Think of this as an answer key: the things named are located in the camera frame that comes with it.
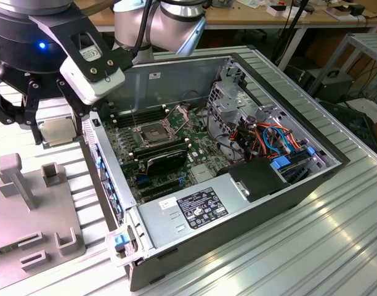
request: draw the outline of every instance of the warning label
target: warning label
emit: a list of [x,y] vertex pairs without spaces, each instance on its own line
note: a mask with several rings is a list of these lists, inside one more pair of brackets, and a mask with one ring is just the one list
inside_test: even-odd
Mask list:
[[179,199],[177,204],[192,229],[228,214],[212,187]]

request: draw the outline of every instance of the open computer chassis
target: open computer chassis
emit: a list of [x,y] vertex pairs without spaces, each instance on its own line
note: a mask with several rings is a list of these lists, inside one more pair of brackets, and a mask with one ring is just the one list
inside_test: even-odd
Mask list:
[[296,206],[349,162],[236,54],[124,74],[83,128],[105,241],[133,291]]

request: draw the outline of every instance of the white sticker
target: white sticker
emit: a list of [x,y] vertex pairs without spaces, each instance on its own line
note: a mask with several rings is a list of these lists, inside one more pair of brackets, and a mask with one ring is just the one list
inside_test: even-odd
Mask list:
[[164,199],[161,202],[158,202],[160,205],[160,208],[162,210],[166,210],[167,208],[173,207],[174,205],[177,205],[176,203],[176,197],[170,197],[168,199]]
[[82,49],[80,53],[82,54],[83,58],[88,62],[92,62],[93,60],[99,59],[101,57],[95,45]]
[[149,79],[159,79],[161,78],[161,72],[149,74]]
[[220,212],[223,212],[224,210],[225,210],[225,208],[221,207],[221,208],[216,209],[216,212],[220,213]]

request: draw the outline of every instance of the blue led light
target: blue led light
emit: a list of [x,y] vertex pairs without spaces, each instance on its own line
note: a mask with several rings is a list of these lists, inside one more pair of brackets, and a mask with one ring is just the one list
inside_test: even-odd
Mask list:
[[39,47],[40,49],[45,49],[45,48],[46,48],[46,43],[45,43],[45,42],[39,42],[39,43],[38,43],[38,47]]

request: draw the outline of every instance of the aluminum extrusion table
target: aluminum extrusion table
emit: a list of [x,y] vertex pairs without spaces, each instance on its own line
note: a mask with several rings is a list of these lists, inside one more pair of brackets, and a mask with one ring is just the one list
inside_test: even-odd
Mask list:
[[[297,207],[133,295],[377,295],[377,155],[258,51],[226,47],[195,54],[229,52],[264,75],[351,162]],[[260,93],[253,84],[248,89]],[[20,101],[10,88],[1,90]],[[44,118],[70,113],[63,99],[39,107]],[[65,166],[87,252],[0,295],[131,295],[124,269],[113,266],[104,246],[108,229],[79,144],[42,150],[31,132],[0,125],[0,154],[9,152],[20,152],[24,171],[52,159]]]

